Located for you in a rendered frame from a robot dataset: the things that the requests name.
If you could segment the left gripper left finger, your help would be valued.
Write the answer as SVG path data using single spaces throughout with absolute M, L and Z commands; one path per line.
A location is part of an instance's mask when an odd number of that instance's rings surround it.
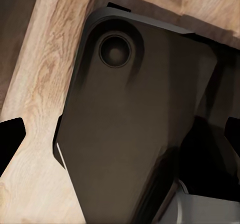
M 21 117 L 0 123 L 0 177 L 26 136 Z

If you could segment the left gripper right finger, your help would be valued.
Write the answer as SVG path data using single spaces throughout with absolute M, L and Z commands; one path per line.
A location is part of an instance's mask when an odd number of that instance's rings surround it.
M 240 119 L 229 117 L 225 125 L 224 135 L 240 157 Z

